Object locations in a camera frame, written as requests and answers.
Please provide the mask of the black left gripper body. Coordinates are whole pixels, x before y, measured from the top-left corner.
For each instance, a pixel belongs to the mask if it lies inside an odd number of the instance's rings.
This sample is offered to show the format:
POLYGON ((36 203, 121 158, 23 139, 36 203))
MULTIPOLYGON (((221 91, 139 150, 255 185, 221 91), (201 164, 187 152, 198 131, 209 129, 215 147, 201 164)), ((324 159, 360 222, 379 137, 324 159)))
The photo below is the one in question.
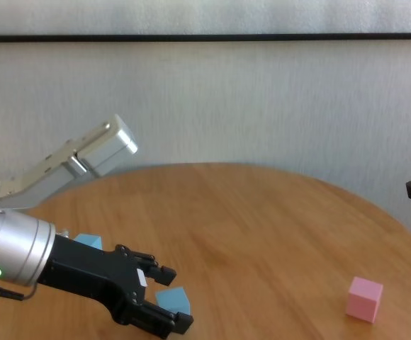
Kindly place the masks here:
POLYGON ((136 261, 120 249, 102 251, 56 236, 38 283, 101 303, 119 324, 145 322, 136 261))

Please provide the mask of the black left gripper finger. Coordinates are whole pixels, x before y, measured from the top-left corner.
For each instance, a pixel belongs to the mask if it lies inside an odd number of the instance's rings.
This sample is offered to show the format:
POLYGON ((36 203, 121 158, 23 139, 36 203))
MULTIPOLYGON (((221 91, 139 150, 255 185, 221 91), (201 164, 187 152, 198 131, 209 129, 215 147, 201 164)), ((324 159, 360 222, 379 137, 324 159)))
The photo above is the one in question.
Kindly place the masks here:
POLYGON ((194 318, 183 312, 170 312, 164 308, 143 302, 129 311, 129 323, 158 337, 168 337, 171 333, 185 334, 194 318))
POLYGON ((130 254, 136 260, 138 267, 146 278, 152 278, 156 283, 165 286, 169 286, 176 278, 176 271, 167 266, 159 266, 155 256, 136 251, 132 251, 130 254))

